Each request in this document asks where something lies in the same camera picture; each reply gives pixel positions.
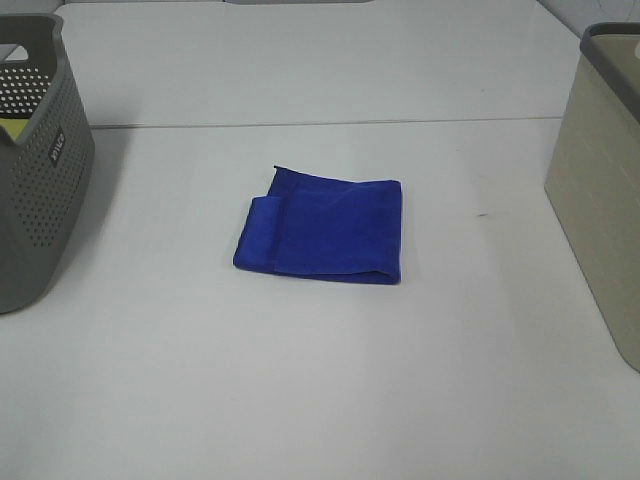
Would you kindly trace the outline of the blue towel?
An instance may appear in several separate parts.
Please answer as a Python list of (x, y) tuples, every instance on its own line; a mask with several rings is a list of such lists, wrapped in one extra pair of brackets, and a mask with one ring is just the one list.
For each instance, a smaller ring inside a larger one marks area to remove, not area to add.
[(233, 256), (264, 274), (359, 284), (401, 280), (400, 182), (351, 182), (276, 167), (252, 199)]

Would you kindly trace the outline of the yellow cloth in basket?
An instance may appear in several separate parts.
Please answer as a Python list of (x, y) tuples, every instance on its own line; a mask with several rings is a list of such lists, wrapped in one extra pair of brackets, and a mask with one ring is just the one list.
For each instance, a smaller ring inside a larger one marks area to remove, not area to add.
[(4, 129), (9, 137), (15, 141), (17, 140), (25, 127), (28, 125), (28, 119), (18, 118), (1, 118), (0, 125)]

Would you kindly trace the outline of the grey perforated plastic basket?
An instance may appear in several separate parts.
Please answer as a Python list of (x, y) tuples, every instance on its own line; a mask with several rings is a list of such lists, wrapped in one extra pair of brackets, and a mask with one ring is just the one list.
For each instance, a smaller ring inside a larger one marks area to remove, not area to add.
[(1, 311), (48, 287), (83, 204), (95, 143), (54, 14), (4, 14), (1, 41), (26, 51), (1, 63), (1, 118), (28, 119), (13, 141), (1, 128)]

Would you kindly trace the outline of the beige plastic basket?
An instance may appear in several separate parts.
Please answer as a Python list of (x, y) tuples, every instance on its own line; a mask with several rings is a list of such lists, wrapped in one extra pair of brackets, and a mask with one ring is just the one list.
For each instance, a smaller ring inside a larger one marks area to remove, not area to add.
[(639, 367), (639, 25), (589, 26), (544, 189), (622, 359)]

